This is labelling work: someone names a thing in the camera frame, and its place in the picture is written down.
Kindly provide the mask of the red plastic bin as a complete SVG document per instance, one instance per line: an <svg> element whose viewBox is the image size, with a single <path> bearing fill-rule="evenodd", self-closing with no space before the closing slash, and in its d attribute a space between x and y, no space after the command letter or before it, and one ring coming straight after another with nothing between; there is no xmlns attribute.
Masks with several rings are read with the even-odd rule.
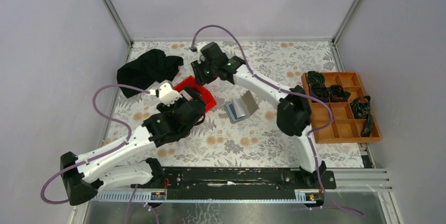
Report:
<svg viewBox="0 0 446 224"><path fill-rule="evenodd" d="M198 85L196 83L194 76L190 75L190 76L186 77L179 84L174 86L174 90L180 92L180 91L185 90L186 86L191 87L195 92L197 92L201 95L203 101L206 103L205 112L210 111L212 108L214 108L217 105L217 102L215 101L212 93L208 89L206 89L204 86Z"/></svg>

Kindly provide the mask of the grey card holder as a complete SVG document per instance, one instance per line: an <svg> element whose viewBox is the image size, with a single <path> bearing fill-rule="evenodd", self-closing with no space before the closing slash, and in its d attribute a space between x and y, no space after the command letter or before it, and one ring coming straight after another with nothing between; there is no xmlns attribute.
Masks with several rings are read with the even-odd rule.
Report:
<svg viewBox="0 0 446 224"><path fill-rule="evenodd" d="M232 124L249 118L258 108L258 104L250 91L225 104L226 113Z"/></svg>

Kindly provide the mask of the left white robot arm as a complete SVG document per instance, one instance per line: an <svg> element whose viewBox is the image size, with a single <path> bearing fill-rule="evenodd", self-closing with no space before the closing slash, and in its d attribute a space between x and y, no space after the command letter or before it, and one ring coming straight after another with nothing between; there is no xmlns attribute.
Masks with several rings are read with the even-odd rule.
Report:
<svg viewBox="0 0 446 224"><path fill-rule="evenodd" d="M176 90L170 82L164 82L156 89L143 92L160 100L158 113L110 144L80 155L67 152L61 156L60 176L71 206L90 201L108 188L160 186L164 171L156 158L133 165L121 163L141 152L186 138L205 118L206 98L195 87L186 85Z"/></svg>

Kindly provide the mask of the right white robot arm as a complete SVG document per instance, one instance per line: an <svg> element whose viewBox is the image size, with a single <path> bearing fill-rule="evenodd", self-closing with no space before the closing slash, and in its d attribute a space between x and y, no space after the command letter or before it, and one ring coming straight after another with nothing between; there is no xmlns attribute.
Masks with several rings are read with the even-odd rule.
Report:
<svg viewBox="0 0 446 224"><path fill-rule="evenodd" d="M256 73L244 57L229 57L215 42L192 45L190 50L197 55L191 63L197 84L203 86L220 79L241 86L274 106L277 127L292 137L296 145L299 167L305 170L301 175L302 183L308 188L319 185L323 179L319 171L322 160L311 137L311 109L302 87L284 86Z"/></svg>

